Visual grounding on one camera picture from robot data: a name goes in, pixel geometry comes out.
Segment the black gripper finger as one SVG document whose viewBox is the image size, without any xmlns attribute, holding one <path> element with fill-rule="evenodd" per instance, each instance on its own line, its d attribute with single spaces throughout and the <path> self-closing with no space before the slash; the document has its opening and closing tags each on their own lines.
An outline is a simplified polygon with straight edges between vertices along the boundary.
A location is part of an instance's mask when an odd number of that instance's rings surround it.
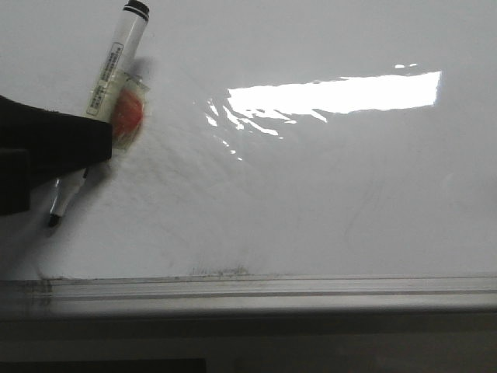
<svg viewBox="0 0 497 373">
<path fill-rule="evenodd" d="M 111 125 L 1 97 L 1 215 L 30 209 L 31 191 L 112 156 Z"/>
</svg>

